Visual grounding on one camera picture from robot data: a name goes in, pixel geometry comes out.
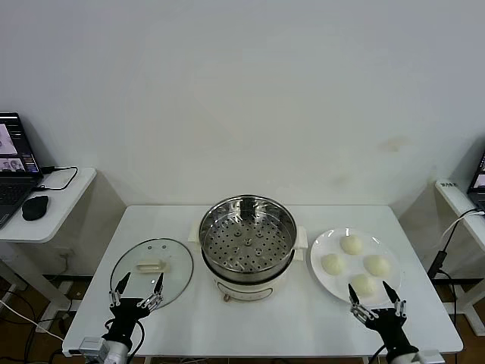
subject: white plate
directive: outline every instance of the white plate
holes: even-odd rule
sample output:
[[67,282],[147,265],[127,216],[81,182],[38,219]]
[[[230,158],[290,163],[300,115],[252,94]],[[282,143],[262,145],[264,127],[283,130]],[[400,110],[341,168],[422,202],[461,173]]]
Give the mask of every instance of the white plate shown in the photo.
[[[349,235],[357,235],[362,240],[362,253],[358,256],[351,256],[345,253],[340,247],[340,238]],[[340,254],[346,264],[346,268],[340,275],[329,275],[321,265],[322,257],[331,253]],[[391,270],[387,277],[374,277],[365,269],[364,258],[373,254],[378,254],[388,259]],[[359,296],[361,303],[366,306],[383,305],[389,302],[389,297],[382,285],[383,279],[395,290],[398,290],[401,286],[402,270],[396,256],[376,237],[351,227],[339,227],[320,235],[311,247],[310,261],[311,268],[320,283],[335,297],[349,303],[348,283],[350,283],[355,275],[361,273],[365,273],[367,276],[373,278],[377,285],[377,291],[371,296]]]

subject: stainless steel pot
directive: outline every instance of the stainless steel pot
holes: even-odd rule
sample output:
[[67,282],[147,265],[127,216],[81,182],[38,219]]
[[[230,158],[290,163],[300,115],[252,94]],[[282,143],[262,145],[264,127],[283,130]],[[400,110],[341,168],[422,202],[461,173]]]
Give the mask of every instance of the stainless steel pot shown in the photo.
[[214,273],[237,284],[260,284],[288,267],[296,224],[288,210],[272,199],[235,196],[205,214],[199,241]]

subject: laptop keyboard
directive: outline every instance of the laptop keyboard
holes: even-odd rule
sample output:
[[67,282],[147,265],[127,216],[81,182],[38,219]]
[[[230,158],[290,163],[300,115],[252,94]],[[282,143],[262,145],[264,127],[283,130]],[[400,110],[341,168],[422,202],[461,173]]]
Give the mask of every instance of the laptop keyboard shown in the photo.
[[15,205],[30,188],[29,184],[0,184],[0,205]]

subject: laptop screen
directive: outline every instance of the laptop screen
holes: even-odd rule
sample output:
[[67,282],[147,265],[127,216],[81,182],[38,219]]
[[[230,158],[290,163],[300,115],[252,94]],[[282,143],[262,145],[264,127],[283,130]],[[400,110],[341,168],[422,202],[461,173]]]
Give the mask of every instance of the laptop screen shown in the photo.
[[15,113],[0,114],[0,175],[40,174],[20,119]]
[[482,155],[482,159],[480,160],[480,164],[478,165],[477,171],[468,188],[468,192],[474,190],[485,191],[485,153]]

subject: cooker handle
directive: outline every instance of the cooker handle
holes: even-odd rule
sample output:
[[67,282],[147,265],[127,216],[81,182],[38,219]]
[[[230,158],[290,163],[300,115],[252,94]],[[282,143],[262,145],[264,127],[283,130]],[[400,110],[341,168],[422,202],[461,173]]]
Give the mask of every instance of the cooker handle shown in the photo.
[[295,250],[295,260],[305,260],[305,249],[308,248],[308,238],[306,236],[306,229],[303,226],[296,227],[296,242],[293,249]]

